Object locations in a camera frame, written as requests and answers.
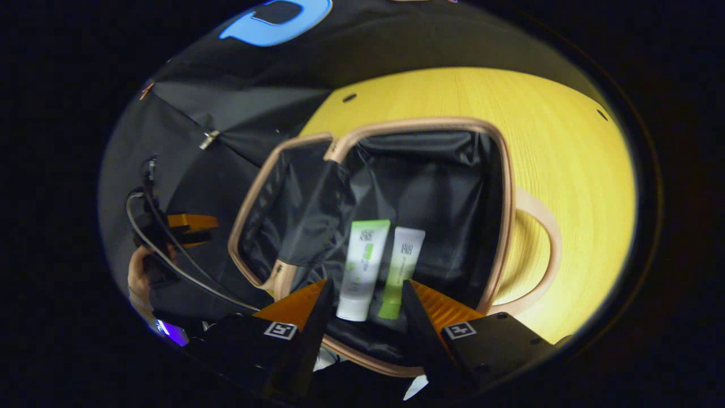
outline black background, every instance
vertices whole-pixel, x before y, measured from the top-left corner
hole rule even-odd
[[[715,165],[723,157],[716,137],[723,6],[508,3],[584,50],[631,97],[658,151],[665,224],[640,294],[611,329],[565,367],[504,387],[488,402],[715,404],[723,399],[715,302],[725,270],[715,223],[722,221]],[[8,174],[19,187],[8,194],[7,281],[20,301],[8,313],[10,406],[253,404],[143,328],[104,266],[95,211],[104,145],[128,100],[168,58],[252,4],[23,3],[3,13]],[[361,388],[377,381],[345,380]]]

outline green cap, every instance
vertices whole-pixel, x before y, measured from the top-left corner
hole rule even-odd
[[[383,319],[397,319],[400,313],[400,303],[383,302],[378,312],[378,317]]]

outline lotion tube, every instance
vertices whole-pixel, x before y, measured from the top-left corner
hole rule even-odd
[[[422,229],[405,227],[395,228],[395,241],[393,254],[390,260],[390,270],[385,281],[383,303],[378,316],[383,319],[397,319],[400,313],[403,282],[410,279],[415,271],[415,264],[421,254],[423,238],[426,232]]]
[[[364,322],[368,318],[389,229],[387,219],[352,222],[336,312],[340,319]]]

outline yellow wooden surface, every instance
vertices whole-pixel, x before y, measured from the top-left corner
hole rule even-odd
[[[357,96],[343,103],[350,94]],[[618,277],[629,251],[636,192],[626,143],[609,113],[589,97],[547,79],[488,68],[436,68],[374,78],[337,89],[300,136],[337,137],[369,123],[469,116],[493,123],[510,148],[516,185],[556,216],[563,236],[559,274],[547,294],[518,315],[555,343],[581,327]],[[503,284],[494,304],[540,280],[548,238],[517,213]]]

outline open suitcase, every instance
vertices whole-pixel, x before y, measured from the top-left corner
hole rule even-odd
[[[337,299],[352,221],[390,220],[368,320],[332,317],[323,345],[385,375],[422,375],[420,362],[407,352],[415,340],[407,336],[405,313],[394,321],[376,313],[392,227],[426,231],[412,279],[482,314],[516,315],[555,278],[559,227],[547,208],[515,187],[508,154],[503,135],[473,118],[392,121],[339,139],[290,139],[272,151],[249,189],[229,253],[242,274],[276,300],[325,278],[334,281]],[[532,291],[492,306],[515,210],[532,215],[548,233],[549,263]]]

